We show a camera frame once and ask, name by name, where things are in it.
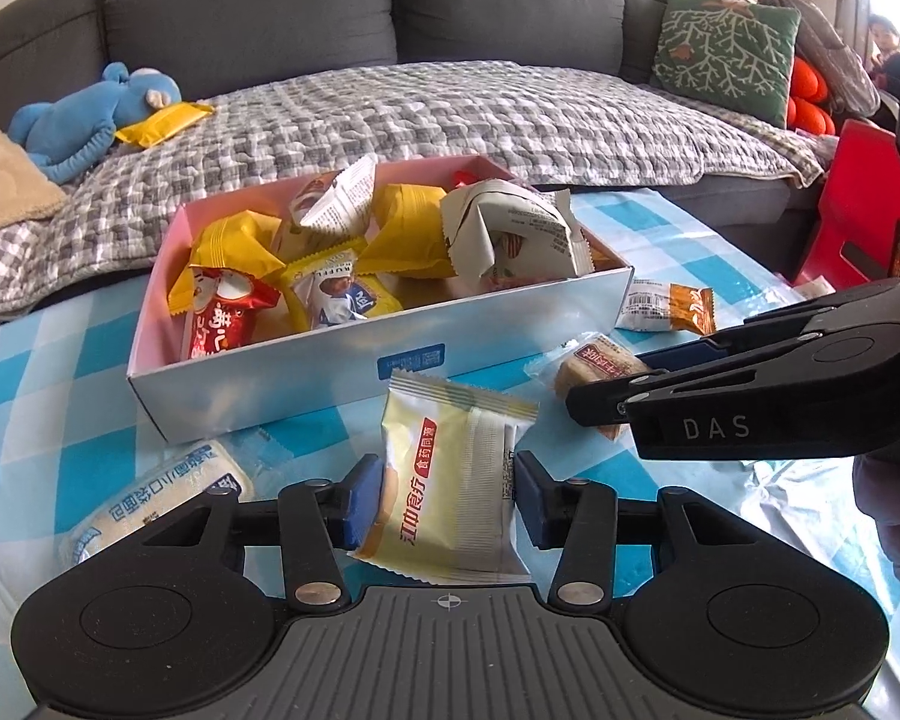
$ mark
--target pillow with branch pattern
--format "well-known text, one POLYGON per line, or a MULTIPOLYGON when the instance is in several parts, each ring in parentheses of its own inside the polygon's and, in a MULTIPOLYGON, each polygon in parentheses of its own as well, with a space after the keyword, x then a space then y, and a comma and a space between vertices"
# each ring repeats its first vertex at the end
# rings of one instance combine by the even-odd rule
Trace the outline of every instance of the pillow with branch pattern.
POLYGON ((799 10, 669 0, 653 72, 675 95, 786 127, 799 10))

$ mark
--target couch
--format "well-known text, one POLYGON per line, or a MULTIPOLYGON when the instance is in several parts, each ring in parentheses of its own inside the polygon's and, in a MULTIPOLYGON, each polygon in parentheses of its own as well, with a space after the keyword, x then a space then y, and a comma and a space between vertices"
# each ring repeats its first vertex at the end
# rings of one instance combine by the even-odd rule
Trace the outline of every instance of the couch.
MULTIPOLYGON (((361 65, 506 59, 652 76, 666 0, 19 0, 0 12, 0 125, 100 77, 111 59, 188 100, 361 65)), ((793 272, 818 192, 708 175, 657 187, 775 271, 793 272)))

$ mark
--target cardboard box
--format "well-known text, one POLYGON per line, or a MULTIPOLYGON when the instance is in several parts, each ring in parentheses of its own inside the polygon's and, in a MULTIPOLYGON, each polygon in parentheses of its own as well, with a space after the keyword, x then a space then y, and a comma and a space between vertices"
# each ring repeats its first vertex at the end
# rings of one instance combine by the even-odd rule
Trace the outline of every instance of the cardboard box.
MULTIPOLYGON (((481 178, 511 177, 482 157, 444 157, 380 164, 376 183, 452 189, 457 170, 481 178)), ((406 309, 398 314, 180 362, 184 317, 170 316, 167 293, 187 264, 196 234, 243 210, 281 215, 309 178, 198 200, 183 206, 170 223, 127 367, 130 386, 167 442, 205 439, 381 394, 396 367, 454 376, 547 351, 577 333, 610 330, 616 322, 632 269, 591 237, 610 269, 489 295, 468 293, 457 279, 399 279, 395 291, 406 309), (434 299, 443 302, 422 305, 434 299)))

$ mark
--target red plush toy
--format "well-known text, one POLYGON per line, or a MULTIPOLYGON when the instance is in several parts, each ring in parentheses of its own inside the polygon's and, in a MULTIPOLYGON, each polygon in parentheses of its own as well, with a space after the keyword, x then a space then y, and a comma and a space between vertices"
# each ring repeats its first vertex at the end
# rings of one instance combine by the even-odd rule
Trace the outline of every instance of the red plush toy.
POLYGON ((820 71, 797 57, 790 76, 790 99, 787 100, 787 127, 802 129, 814 135, 836 135, 830 114, 820 108, 830 95, 820 71))

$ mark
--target black circular cover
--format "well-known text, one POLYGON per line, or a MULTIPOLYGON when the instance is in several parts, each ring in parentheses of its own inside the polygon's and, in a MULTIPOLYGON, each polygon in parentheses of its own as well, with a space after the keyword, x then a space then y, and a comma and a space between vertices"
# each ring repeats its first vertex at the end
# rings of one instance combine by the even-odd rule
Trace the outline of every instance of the black circular cover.
POLYGON ((18 611, 13 654, 44 703, 77 715, 170 714, 260 661, 274 615, 251 581, 181 548, 120 557, 71 569, 18 611))
POLYGON ((736 716, 807 717, 859 700, 886 654, 884 614, 861 587, 780 547, 698 547, 641 587, 623 626, 639 664, 736 716))

